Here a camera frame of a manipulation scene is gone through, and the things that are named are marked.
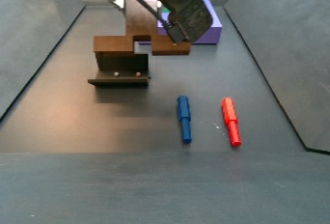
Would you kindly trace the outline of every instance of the red marker cap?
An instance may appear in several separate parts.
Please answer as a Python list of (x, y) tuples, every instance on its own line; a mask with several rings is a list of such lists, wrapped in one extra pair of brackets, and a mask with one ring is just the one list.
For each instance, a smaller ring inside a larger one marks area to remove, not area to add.
[(237, 129), (237, 116), (235, 111), (235, 105), (230, 98), (221, 99), (221, 111), (224, 123), (228, 127), (230, 144), (233, 147), (240, 146), (241, 141), (239, 137), (239, 129)]

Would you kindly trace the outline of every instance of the gray tabletop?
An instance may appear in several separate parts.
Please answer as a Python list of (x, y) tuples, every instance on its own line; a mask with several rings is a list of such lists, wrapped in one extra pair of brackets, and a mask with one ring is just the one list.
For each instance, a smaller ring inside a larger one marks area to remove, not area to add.
[[(1, 223), (328, 223), (330, 157), (304, 151), (216, 13), (218, 45), (150, 56), (146, 89), (96, 89), (92, 36), (121, 35), (125, 22), (113, 8), (85, 8), (0, 124)], [(190, 102), (189, 146), (180, 95)], [(236, 102), (237, 149), (222, 97)]]

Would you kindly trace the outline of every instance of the blue marker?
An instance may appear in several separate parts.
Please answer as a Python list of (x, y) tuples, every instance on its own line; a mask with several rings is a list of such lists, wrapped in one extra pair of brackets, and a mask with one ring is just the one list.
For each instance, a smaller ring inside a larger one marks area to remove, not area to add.
[(188, 98), (180, 96), (177, 98), (177, 119), (181, 125), (182, 143), (190, 143), (190, 111)]

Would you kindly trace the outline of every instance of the marker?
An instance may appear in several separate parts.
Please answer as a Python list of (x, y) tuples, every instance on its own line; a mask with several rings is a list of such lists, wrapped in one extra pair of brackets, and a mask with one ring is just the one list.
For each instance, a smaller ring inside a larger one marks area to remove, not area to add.
[(177, 98), (177, 119), (181, 125), (181, 141), (182, 143), (190, 143), (190, 111), (185, 96)]
[(222, 111), (224, 123), (229, 131), (230, 144), (233, 147), (237, 147), (240, 146), (241, 141), (237, 130), (237, 116), (235, 112), (235, 105), (230, 98), (221, 99), (221, 111)]

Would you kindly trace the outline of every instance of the purple box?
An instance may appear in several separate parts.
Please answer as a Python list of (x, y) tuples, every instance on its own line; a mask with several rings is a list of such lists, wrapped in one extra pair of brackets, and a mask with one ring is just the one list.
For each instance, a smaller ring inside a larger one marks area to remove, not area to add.
[[(196, 44), (196, 43), (218, 43), (220, 42), (220, 34), (221, 34), (221, 23), (220, 23), (220, 20), (217, 18), (217, 15), (212, 9), (209, 0), (202, 0), (202, 2), (205, 4), (205, 6), (209, 10), (210, 16), (212, 16), (212, 24), (210, 24), (209, 29), (201, 35), (198, 40), (196, 42), (193, 42), (193, 44)], [(164, 20), (166, 20), (168, 13), (161, 13), (161, 17)], [(158, 27), (158, 29), (157, 29), (158, 34), (165, 35), (165, 28), (162, 27), (160, 22), (158, 22), (157, 27)]]

